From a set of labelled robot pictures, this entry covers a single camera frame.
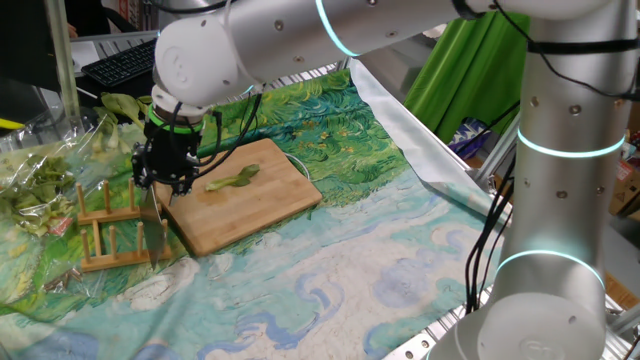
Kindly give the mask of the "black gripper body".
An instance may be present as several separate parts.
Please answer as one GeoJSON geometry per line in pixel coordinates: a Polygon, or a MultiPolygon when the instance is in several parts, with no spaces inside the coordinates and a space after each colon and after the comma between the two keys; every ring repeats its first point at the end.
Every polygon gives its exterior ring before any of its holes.
{"type": "Polygon", "coordinates": [[[154,182],[169,185],[179,194],[182,181],[194,182],[201,135],[185,128],[185,133],[170,132],[168,127],[145,127],[145,141],[136,143],[131,158],[134,183],[147,189],[154,182]]]}

